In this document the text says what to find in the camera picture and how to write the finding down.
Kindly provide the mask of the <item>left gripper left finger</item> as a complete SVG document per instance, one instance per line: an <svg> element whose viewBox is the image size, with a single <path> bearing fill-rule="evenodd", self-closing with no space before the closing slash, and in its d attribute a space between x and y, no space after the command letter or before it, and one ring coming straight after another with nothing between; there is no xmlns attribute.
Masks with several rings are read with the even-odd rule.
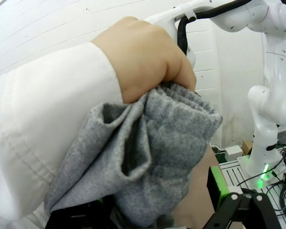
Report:
<svg viewBox="0 0 286 229"><path fill-rule="evenodd" d="M114 229L103 201L55 210L45 229Z"/></svg>

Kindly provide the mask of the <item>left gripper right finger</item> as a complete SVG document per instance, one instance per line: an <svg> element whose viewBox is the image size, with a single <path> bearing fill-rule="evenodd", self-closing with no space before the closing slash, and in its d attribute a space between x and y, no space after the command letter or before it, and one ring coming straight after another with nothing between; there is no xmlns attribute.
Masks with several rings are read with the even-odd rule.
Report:
<svg viewBox="0 0 286 229"><path fill-rule="evenodd" d="M206 229L229 229L233 222L241 222L245 229L282 229L266 194L247 197L240 187L229 187L217 166L209 167L207 189L214 214Z"/></svg>

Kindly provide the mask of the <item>grey training pants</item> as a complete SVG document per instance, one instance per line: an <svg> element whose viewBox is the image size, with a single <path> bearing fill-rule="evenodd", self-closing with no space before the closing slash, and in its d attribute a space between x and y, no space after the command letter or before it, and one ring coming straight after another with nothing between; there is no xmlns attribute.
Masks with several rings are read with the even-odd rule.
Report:
<svg viewBox="0 0 286 229"><path fill-rule="evenodd" d="M92 108L45 199L48 213L112 196L121 228L146 228L187 195L221 115L200 95L162 84L133 104Z"/></svg>

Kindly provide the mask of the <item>person's right hand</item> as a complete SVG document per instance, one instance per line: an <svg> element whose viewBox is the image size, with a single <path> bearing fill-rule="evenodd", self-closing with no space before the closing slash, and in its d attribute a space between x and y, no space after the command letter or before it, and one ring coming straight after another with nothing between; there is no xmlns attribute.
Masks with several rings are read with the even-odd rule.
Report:
<svg viewBox="0 0 286 229"><path fill-rule="evenodd" d="M160 26L124 17L92 43L115 70L124 103L137 101L162 82L195 90L196 76L190 62Z"/></svg>

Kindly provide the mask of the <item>small cardboard box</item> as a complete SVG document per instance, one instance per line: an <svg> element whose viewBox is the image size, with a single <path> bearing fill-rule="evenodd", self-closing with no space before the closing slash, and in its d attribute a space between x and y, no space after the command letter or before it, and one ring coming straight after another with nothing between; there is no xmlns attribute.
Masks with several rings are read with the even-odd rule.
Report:
<svg viewBox="0 0 286 229"><path fill-rule="evenodd" d="M241 149L243 151L243 155L246 156L246 155L251 154L252 147L253 147L253 141L252 140L243 141L242 146L241 146Z"/></svg>

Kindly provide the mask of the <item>grey aluminium base plate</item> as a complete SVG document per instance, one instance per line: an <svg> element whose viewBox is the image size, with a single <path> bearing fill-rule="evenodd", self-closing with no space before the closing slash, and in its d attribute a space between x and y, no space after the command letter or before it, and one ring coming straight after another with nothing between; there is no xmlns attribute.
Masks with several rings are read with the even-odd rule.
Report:
<svg viewBox="0 0 286 229"><path fill-rule="evenodd" d="M227 184L229 186L240 185L241 188L267 194L274 209L277 210L277 215L286 216L286 191L284 191L282 196L285 205L280 205L280 193L283 189L283 172L276 171L275 174L269 172L264 176L264 180L256 177L249 181L245 181L245 179L247 179L247 173L242 170L239 163L247 159L248 157L244 156L235 161L220 164Z"/></svg>

